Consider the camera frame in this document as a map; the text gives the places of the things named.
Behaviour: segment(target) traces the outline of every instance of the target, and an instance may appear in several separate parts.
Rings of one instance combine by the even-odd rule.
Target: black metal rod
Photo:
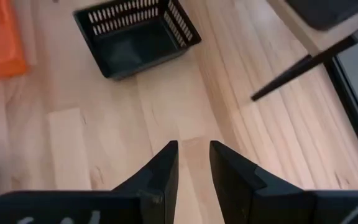
[[[252,101],[257,101],[261,99],[265,95],[268,95],[277,88],[280,88],[284,84],[287,84],[294,78],[299,77],[300,75],[304,74],[308,70],[311,70],[315,66],[324,63],[327,60],[331,60],[334,56],[348,49],[349,47],[354,46],[356,43],[357,41],[352,36],[349,36],[315,57],[307,55],[306,57],[298,61],[296,64],[294,64],[287,71],[283,72],[281,75],[272,80],[269,84],[260,89],[257,93],[252,95]]]

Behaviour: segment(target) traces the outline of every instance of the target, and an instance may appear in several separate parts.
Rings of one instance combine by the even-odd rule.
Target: light wood plank
[[[183,153],[179,155],[179,184],[175,223],[206,223],[201,216],[198,195],[195,192],[191,172]]]
[[[224,223],[212,181],[209,142],[208,138],[183,141],[183,154],[193,179],[203,223]]]
[[[48,114],[48,121],[57,189],[90,190],[81,111],[56,111]]]

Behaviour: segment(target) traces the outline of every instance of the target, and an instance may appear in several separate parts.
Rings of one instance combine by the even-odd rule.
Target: table top
[[[267,2],[311,55],[330,48],[358,29],[358,14],[330,30],[319,31],[306,24],[284,0],[267,0]]]

